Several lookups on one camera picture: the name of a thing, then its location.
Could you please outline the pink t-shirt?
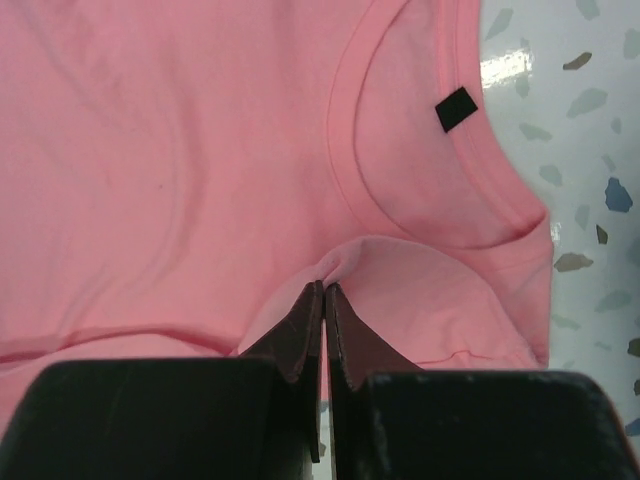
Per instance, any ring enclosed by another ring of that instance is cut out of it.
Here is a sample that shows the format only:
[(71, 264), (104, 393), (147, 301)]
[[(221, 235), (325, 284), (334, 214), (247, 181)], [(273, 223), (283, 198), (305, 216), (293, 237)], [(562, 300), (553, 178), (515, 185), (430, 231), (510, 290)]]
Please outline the pink t-shirt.
[(2, 414), (55, 362), (239, 353), (314, 280), (424, 368), (546, 366), (480, 9), (3, 2)]

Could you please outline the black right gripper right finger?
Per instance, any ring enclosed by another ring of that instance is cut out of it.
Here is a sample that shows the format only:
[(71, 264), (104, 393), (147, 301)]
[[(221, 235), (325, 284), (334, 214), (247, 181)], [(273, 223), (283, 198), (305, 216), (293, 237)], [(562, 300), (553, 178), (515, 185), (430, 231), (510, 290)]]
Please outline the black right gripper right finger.
[(615, 409), (589, 377), (423, 370), (325, 293), (338, 479), (635, 479)]

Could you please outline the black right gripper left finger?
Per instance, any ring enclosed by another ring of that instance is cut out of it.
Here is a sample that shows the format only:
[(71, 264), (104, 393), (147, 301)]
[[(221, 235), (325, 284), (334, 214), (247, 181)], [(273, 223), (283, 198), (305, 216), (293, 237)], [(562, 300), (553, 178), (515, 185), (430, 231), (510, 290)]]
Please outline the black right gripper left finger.
[(324, 289), (235, 358), (44, 369), (1, 441), (5, 479), (308, 479), (320, 459)]

